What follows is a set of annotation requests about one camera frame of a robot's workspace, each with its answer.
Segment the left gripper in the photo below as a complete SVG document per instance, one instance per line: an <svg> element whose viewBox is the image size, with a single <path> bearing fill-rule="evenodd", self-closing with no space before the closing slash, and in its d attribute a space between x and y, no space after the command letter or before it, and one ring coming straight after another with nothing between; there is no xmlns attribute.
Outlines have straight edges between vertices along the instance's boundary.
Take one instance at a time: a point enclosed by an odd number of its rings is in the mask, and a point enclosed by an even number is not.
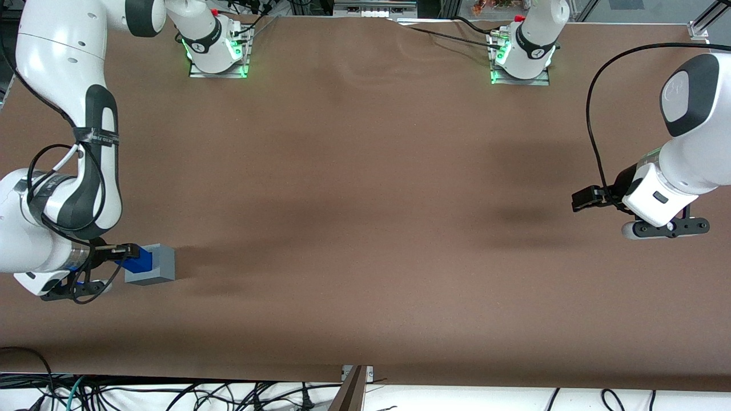
<svg viewBox="0 0 731 411"><path fill-rule="evenodd" d="M661 162L637 162L608 186L589 186L572 194L572 212L593 207L622 206L655 227L668 224L701 190L699 175L686 167Z"/></svg>

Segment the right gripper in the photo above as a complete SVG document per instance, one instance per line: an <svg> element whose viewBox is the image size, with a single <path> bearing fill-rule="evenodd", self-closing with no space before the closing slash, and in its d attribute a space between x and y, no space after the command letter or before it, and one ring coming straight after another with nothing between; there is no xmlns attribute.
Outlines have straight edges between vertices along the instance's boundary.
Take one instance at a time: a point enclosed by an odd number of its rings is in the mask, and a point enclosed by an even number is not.
<svg viewBox="0 0 731 411"><path fill-rule="evenodd" d="M137 244L99 245L91 253L91 266L99 267L107 261L135 260L140 256L140 247ZM34 296L44 296L55 286L67 278L71 272L58 270L52 272L21 272L15 273L15 279Z"/></svg>

